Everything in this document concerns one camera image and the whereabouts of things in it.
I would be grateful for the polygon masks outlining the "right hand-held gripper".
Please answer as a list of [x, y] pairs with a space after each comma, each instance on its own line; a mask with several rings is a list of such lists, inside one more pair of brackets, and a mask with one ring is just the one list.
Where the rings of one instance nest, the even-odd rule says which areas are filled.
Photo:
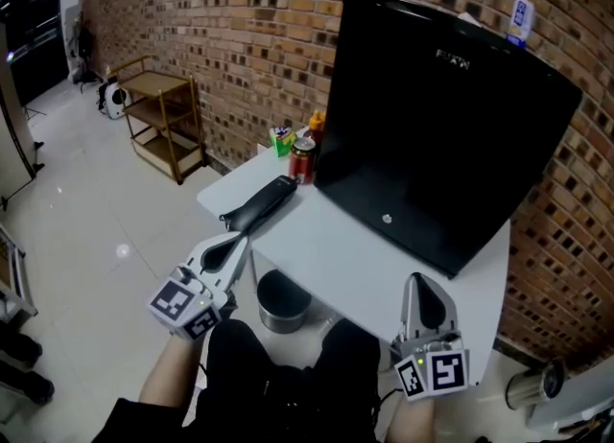
[[468, 388], [468, 363], [461, 335], [421, 337], [422, 326], [436, 333], [455, 331], [456, 304], [436, 281], [413, 273], [404, 286], [401, 307], [402, 338], [396, 351], [400, 361], [394, 371], [407, 401], [438, 397]]

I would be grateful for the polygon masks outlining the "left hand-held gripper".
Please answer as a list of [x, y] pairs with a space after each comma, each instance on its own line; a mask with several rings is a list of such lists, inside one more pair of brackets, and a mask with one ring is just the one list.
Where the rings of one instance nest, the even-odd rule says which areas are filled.
[[[229, 291], [245, 267], [249, 238], [224, 233], [200, 242], [148, 303], [150, 313], [177, 337], [196, 341], [218, 325]], [[205, 280], [190, 268], [205, 271]]]

